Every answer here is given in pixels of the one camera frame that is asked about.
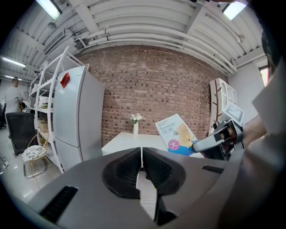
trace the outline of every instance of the refrigerator door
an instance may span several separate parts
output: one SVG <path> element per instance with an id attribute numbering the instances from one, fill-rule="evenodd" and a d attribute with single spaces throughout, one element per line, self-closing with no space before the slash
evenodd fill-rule
<path id="1" fill-rule="evenodd" d="M 60 82 L 67 72 L 70 75 L 70 81 L 63 88 Z M 75 147 L 80 146 L 78 116 L 84 73 L 85 66 L 72 68 L 61 73 L 55 89 L 54 135 L 57 139 Z"/>
<path id="2" fill-rule="evenodd" d="M 82 162 L 79 147 L 66 144 L 57 138 L 55 138 L 55 143 L 59 152 L 59 160 L 65 171 Z"/>
<path id="3" fill-rule="evenodd" d="M 89 72 L 85 73 L 79 108 L 80 150 L 84 161 L 102 156 L 101 118 L 104 89 L 99 80 Z"/>

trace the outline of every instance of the white wall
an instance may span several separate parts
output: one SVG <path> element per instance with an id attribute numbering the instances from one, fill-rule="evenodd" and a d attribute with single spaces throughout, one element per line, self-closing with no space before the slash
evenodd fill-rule
<path id="1" fill-rule="evenodd" d="M 244 111 L 243 124 L 258 115 L 252 101 L 264 88 L 263 80 L 254 62 L 237 68 L 237 72 L 228 77 L 231 87 L 236 90 L 237 104 Z"/>
<path id="2" fill-rule="evenodd" d="M 6 80 L 1 80 L 0 83 L 0 104 L 5 102 L 5 93 L 9 87 L 11 87 L 12 82 L 11 81 L 6 81 Z M 19 90 L 21 91 L 22 95 L 24 91 L 29 90 L 29 86 L 25 84 L 19 83 L 18 85 Z"/>

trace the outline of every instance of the brick wall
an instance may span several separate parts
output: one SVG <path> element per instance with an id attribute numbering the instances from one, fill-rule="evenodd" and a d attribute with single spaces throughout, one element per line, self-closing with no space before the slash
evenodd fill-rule
<path id="1" fill-rule="evenodd" d="M 155 123 L 178 113 L 198 139 L 209 130 L 209 82 L 227 77 L 210 65 L 177 51 L 150 46 L 95 50 L 78 58 L 105 84 L 102 144 L 118 133 L 133 132 L 131 114 L 146 118 L 139 133 L 158 132 Z"/>

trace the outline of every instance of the ceiling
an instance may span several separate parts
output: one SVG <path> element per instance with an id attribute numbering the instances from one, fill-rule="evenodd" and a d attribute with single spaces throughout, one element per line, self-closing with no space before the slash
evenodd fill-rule
<path id="1" fill-rule="evenodd" d="M 225 4 L 219 8 L 204 0 L 197 3 L 190 0 L 55 0 L 55 3 L 63 12 L 56 20 L 34 2 L 17 22 L 0 55 L 22 62 L 26 68 L 1 60 L 0 78 L 17 76 L 22 82 L 30 83 L 33 71 L 39 71 L 42 63 L 54 56 L 52 52 L 55 54 L 58 50 L 60 54 L 64 44 L 72 46 L 71 51 L 76 53 L 129 43 L 167 47 L 193 55 L 227 75 L 264 55 L 262 28 L 248 7 L 230 21 L 222 13 Z M 50 22 L 56 24 L 55 29 L 48 26 Z M 63 29 L 67 29 L 68 37 L 44 54 L 46 45 Z M 109 32 L 87 37 L 99 31 Z M 239 35 L 245 37 L 242 43 L 237 40 Z M 79 37 L 86 47 L 92 48 L 84 50 Z M 105 39 L 109 41 L 97 44 L 97 40 Z"/>

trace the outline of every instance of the metal shelving unit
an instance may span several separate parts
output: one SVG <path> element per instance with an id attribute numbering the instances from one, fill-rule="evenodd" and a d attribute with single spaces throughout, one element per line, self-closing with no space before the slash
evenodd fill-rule
<path id="1" fill-rule="evenodd" d="M 52 131 L 52 122 L 51 122 L 51 114 L 53 114 L 53 112 L 56 112 L 56 111 L 54 111 L 54 109 L 51 107 L 51 101 L 53 97 L 54 87 L 57 84 L 57 79 L 59 77 L 59 74 L 68 69 L 76 68 L 78 66 L 84 65 L 81 61 L 79 61 L 76 57 L 74 57 L 71 53 L 69 53 L 68 49 L 69 47 L 66 47 L 66 49 L 61 55 L 59 55 L 57 58 L 51 61 L 48 65 L 46 65 L 43 68 L 43 70 L 37 75 L 37 77 L 34 79 L 34 81 L 30 85 L 29 98 L 28 98 L 29 108 L 35 111 L 34 125 L 35 125 L 35 129 L 38 132 L 39 132 L 38 112 L 45 113 L 47 115 L 48 132 L 41 133 L 41 136 L 45 139 L 49 137 L 48 142 L 50 144 L 48 145 L 47 156 L 59 168 L 61 173 L 63 173 L 64 171 L 62 169 L 60 158 L 56 151 L 55 136 L 54 136 L 54 132 Z M 35 83 L 38 84 L 38 87 L 36 89 L 33 89 L 33 85 Z M 39 97 L 44 93 L 49 93 L 47 109 L 40 108 L 40 105 L 39 105 Z M 31 107 L 30 98 L 31 96 L 34 96 L 35 94 L 36 94 L 36 102 L 35 102 L 34 107 Z"/>

